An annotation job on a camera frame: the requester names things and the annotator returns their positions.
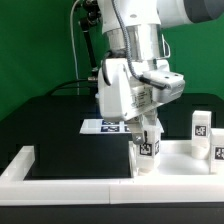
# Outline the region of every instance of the white block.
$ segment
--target white block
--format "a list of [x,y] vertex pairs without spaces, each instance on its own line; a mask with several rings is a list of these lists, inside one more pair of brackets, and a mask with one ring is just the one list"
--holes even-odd
[[192,116],[192,157],[207,159],[210,147],[210,111],[196,110]]
[[143,170],[153,170],[160,164],[160,127],[146,125],[146,142],[136,147],[136,167]]
[[192,117],[192,140],[208,138],[211,128],[210,111],[195,111]]
[[211,129],[211,144],[224,145],[224,129],[220,128]]
[[224,174],[224,129],[211,129],[210,173]]

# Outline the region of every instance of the black table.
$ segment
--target black table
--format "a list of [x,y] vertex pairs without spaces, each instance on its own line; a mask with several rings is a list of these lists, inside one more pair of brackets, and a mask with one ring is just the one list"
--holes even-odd
[[[224,101],[184,94],[158,109],[163,139],[190,139],[194,110],[212,111],[224,128]],[[90,96],[35,97],[0,122],[0,173],[24,145],[36,161],[26,180],[129,178],[130,135],[80,135],[84,119],[100,118]],[[223,223],[224,203],[0,207],[0,223]]]

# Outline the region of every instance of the green screen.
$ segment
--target green screen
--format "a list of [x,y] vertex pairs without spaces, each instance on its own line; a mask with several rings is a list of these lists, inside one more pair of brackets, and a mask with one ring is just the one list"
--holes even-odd
[[[69,17],[72,0],[0,1],[0,120],[34,96],[75,78]],[[79,77],[90,75],[90,63],[74,16]],[[164,31],[172,56],[171,70],[184,74],[185,92],[224,98],[224,17]],[[101,26],[91,29],[97,63],[107,47]]]

